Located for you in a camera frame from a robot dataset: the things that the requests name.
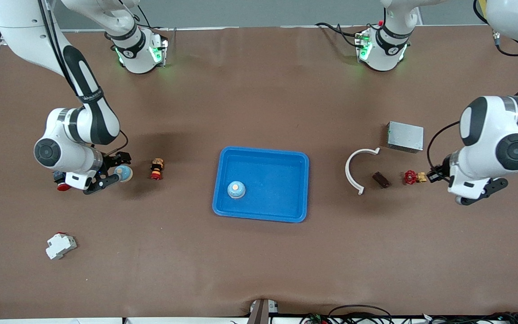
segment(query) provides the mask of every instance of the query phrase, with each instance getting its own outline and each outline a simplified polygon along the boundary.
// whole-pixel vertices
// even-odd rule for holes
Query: gray metal box
[[[423,150],[423,127],[389,121],[387,147],[409,153]]]

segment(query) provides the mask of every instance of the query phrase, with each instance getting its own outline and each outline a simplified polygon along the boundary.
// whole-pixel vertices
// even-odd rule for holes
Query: brown table
[[[358,156],[363,196],[344,175],[350,153],[384,145],[390,120],[425,127],[428,141],[477,96],[518,90],[518,58],[496,51],[488,27],[418,27],[391,72],[358,64],[320,29],[179,31],[169,65],[145,75],[121,68],[101,33],[68,38],[129,135],[135,176],[92,196],[56,191],[33,145],[51,109],[78,102],[61,77],[2,47],[0,318],[241,315],[259,297],[281,312],[518,311],[518,175],[471,207],[443,182],[403,186],[402,172],[427,170],[425,152]],[[229,145],[306,153],[307,219],[216,216]],[[433,156],[459,147],[455,128]],[[167,162],[160,182],[148,178],[153,158]],[[393,187],[380,189],[376,171]],[[46,240],[58,231],[79,247],[50,261]]]

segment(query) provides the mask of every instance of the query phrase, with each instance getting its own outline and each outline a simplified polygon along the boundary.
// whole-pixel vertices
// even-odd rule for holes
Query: white c-shaped object
[[[369,153],[369,154],[377,155],[377,154],[379,154],[379,150],[380,150],[380,148],[377,148],[376,150],[372,150],[372,149],[357,150],[357,151],[353,152],[353,154],[351,154],[351,156],[349,156],[349,158],[347,159],[347,163],[345,163],[345,176],[347,177],[347,180],[349,181],[349,183],[351,183],[351,186],[355,187],[355,189],[357,189],[359,191],[359,195],[363,194],[363,190],[365,189],[365,187],[358,184],[351,176],[351,172],[349,172],[349,164],[351,163],[351,159],[353,158],[353,156],[356,156],[359,153]]]

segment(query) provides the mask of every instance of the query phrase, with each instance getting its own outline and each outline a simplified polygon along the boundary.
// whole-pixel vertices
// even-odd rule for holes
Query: yellow cable
[[[487,19],[487,0],[479,0],[479,6],[481,6],[481,12],[483,13],[483,17]]]

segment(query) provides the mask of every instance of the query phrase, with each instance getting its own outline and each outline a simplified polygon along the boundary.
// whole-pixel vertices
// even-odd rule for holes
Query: blue plastic tray
[[[239,199],[228,185],[241,181]],[[298,223],[307,215],[309,158],[301,152],[228,146],[221,151],[213,196],[220,216]]]

